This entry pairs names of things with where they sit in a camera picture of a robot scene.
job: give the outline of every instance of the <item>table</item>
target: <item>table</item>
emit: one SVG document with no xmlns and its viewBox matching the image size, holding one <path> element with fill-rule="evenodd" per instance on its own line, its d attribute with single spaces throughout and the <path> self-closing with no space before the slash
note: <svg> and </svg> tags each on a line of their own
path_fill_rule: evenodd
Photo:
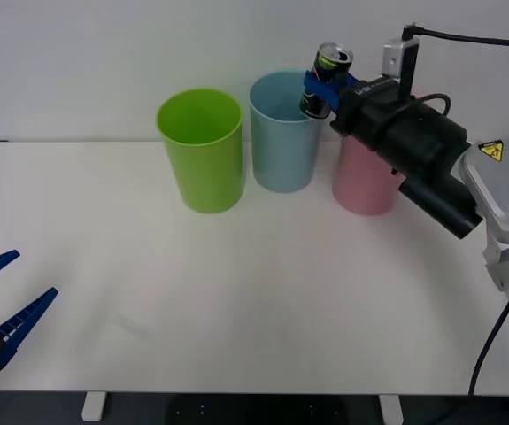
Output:
<svg viewBox="0 0 509 425">
<path fill-rule="evenodd" d="M 0 143 L 0 323 L 59 295 L 0 390 L 465 394 L 506 300 L 480 226 L 459 241 L 404 198 L 331 193 L 337 143 L 280 195 L 184 206 L 162 143 Z M 479 394 L 509 394 L 509 318 Z"/>
</svg>

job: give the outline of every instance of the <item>can lid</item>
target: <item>can lid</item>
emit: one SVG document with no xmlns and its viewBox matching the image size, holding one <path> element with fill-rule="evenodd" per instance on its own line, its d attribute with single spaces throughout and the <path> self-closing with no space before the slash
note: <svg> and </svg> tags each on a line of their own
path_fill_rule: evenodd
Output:
<svg viewBox="0 0 509 425">
<path fill-rule="evenodd" d="M 319 54 L 337 64 L 350 64 L 354 59 L 354 55 L 350 50 L 336 42 L 324 42 L 319 46 Z"/>
</svg>

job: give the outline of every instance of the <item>pink cup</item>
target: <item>pink cup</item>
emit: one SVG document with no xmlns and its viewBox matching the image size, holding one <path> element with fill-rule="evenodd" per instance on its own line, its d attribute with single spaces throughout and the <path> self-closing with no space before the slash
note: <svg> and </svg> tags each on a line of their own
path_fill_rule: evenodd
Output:
<svg viewBox="0 0 509 425">
<path fill-rule="evenodd" d="M 402 182 L 375 152 L 354 137 L 344 137 L 333 182 L 333 195 L 344 208 L 360 215 L 390 211 Z"/>
</svg>

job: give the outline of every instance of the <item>white wall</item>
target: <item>white wall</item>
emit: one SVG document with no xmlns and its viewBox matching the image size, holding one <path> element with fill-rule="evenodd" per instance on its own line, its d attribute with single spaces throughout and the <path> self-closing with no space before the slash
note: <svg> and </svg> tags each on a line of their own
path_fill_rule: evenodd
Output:
<svg viewBox="0 0 509 425">
<path fill-rule="evenodd" d="M 373 78 L 414 21 L 509 37 L 509 0 L 0 0 L 0 139 L 156 139 L 158 106 L 193 86 L 247 116 L 257 76 L 335 41 Z M 415 91 L 450 94 L 473 138 L 509 137 L 508 48 L 423 38 Z"/>
</svg>

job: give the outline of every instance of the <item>green cup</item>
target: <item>green cup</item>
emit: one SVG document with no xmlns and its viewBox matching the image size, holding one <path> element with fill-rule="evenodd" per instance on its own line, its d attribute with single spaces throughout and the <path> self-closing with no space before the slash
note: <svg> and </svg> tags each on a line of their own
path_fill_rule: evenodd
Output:
<svg viewBox="0 0 509 425">
<path fill-rule="evenodd" d="M 243 193 L 243 114 L 215 89 L 192 89 L 168 99 L 158 111 L 183 202 L 199 213 L 227 210 Z"/>
</svg>

